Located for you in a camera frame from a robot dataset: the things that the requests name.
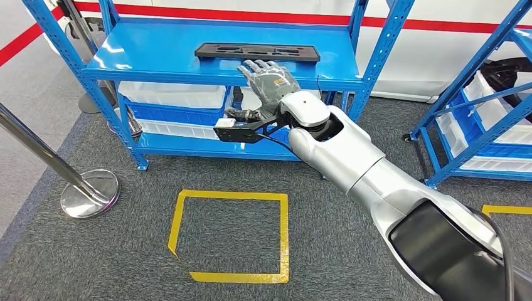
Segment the cable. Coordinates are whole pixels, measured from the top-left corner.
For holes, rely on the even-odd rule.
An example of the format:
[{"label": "cable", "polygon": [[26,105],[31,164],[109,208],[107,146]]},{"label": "cable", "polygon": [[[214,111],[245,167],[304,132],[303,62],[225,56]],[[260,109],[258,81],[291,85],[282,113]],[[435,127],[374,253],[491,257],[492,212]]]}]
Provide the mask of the cable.
[{"label": "cable", "polygon": [[321,93],[321,88],[319,87],[319,74],[316,77],[316,85],[317,90],[319,91],[319,98],[321,99],[321,101],[323,101],[323,94]]},{"label": "cable", "polygon": [[513,258],[512,258],[512,252],[510,250],[510,246],[508,243],[508,240],[503,235],[503,232],[497,226],[497,224],[493,221],[492,218],[485,215],[483,212],[467,207],[467,209],[471,210],[474,214],[476,214],[478,217],[482,218],[485,222],[487,222],[491,228],[493,228],[493,231],[495,231],[495,234],[499,237],[499,240],[501,242],[501,247],[503,248],[503,262],[504,262],[504,278],[505,278],[505,287],[506,287],[506,301],[514,301],[514,272],[513,272]]},{"label": "cable", "polygon": [[281,141],[279,141],[279,140],[277,140],[277,139],[275,139],[275,138],[271,138],[270,136],[263,135],[263,134],[261,134],[261,133],[257,133],[257,135],[258,135],[258,136],[261,136],[262,138],[267,139],[267,140],[269,140],[269,141],[273,141],[273,142],[275,142],[275,143],[281,145],[281,146],[284,147],[285,149],[289,150],[291,153],[293,153],[293,152],[292,152],[292,149],[291,149],[289,146],[287,146],[286,144],[284,144],[283,142],[281,142]]}]

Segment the black mat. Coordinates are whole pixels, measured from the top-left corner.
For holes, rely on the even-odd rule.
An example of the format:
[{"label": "black mat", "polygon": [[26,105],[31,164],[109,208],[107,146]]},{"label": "black mat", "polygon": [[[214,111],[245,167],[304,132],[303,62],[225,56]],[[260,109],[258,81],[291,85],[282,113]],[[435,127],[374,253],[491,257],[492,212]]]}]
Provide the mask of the black mat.
[{"label": "black mat", "polygon": [[[359,123],[389,160],[418,178],[412,145],[401,140],[426,111],[412,102],[370,100]],[[117,204],[98,218],[73,220],[52,186],[0,269],[0,300],[438,300],[413,288],[388,258],[360,206],[298,162],[151,157],[138,172],[94,117],[70,162],[104,167],[122,180]],[[289,196],[290,280],[286,284],[194,282],[187,271],[279,270],[279,205],[189,199],[178,255],[167,248],[182,189],[260,191]],[[450,179],[439,189],[466,204],[528,204],[525,182]],[[494,215],[513,239],[516,264],[532,270],[532,216]]]}]

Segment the black tray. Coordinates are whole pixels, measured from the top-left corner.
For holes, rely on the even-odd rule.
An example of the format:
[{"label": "black tray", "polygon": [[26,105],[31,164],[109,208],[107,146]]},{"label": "black tray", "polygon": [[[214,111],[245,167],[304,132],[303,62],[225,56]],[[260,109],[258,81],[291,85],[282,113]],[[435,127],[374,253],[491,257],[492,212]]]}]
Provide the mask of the black tray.
[{"label": "black tray", "polygon": [[317,63],[321,59],[316,48],[308,45],[203,43],[194,51],[194,55],[201,60],[205,58],[239,58],[243,60]]}]

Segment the chrome pole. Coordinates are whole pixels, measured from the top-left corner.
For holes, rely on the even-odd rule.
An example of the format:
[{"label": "chrome pole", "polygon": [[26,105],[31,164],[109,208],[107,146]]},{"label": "chrome pole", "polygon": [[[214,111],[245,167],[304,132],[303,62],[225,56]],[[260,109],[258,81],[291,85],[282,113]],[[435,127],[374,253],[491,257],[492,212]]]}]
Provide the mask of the chrome pole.
[{"label": "chrome pole", "polygon": [[[94,40],[94,37],[92,36],[92,34],[90,34],[90,28],[88,27],[86,20],[82,17],[81,13],[76,8],[76,5],[74,5],[74,2],[72,2],[72,0],[63,0],[63,2],[65,3],[66,10],[70,14],[70,18],[72,19],[73,27],[75,28],[76,32],[81,37],[83,42],[85,42],[85,45],[87,46],[90,53],[92,55],[95,55],[96,52],[98,51],[98,46],[96,46],[96,41]],[[108,80],[102,80],[102,82],[107,87],[107,89],[109,89],[111,97],[116,103],[117,96],[116,96],[116,89],[115,89],[114,83]],[[87,101],[87,100],[92,102],[90,97],[88,97],[88,99],[85,99],[85,98],[83,99],[83,101]],[[129,129],[131,131],[131,136],[138,137],[139,135],[142,134],[142,127],[135,120],[129,108],[127,108],[127,117],[128,117],[127,121],[129,124]]]},{"label": "chrome pole", "polygon": [[79,174],[2,103],[0,126],[69,183],[61,194],[61,208],[66,214],[89,218],[108,210],[118,199],[120,183],[112,172],[96,169]]}]

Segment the yellow floor tape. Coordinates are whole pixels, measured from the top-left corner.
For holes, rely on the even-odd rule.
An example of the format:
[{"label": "yellow floor tape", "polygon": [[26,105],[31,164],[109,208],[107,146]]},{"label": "yellow floor tape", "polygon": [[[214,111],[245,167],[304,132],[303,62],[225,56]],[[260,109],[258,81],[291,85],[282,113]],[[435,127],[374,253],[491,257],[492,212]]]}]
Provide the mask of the yellow floor tape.
[{"label": "yellow floor tape", "polygon": [[488,216],[490,213],[532,214],[532,207],[484,205],[482,212]]},{"label": "yellow floor tape", "polygon": [[174,219],[170,228],[168,248],[178,257],[179,227],[183,216],[185,198],[211,198],[211,199],[258,199],[261,201],[279,201],[280,213],[280,268],[279,274],[249,274],[249,273],[209,273],[190,272],[192,279],[199,282],[221,283],[287,283],[289,272],[288,252],[288,195],[284,193],[239,193],[231,191],[201,191],[184,189],[178,194]]}]

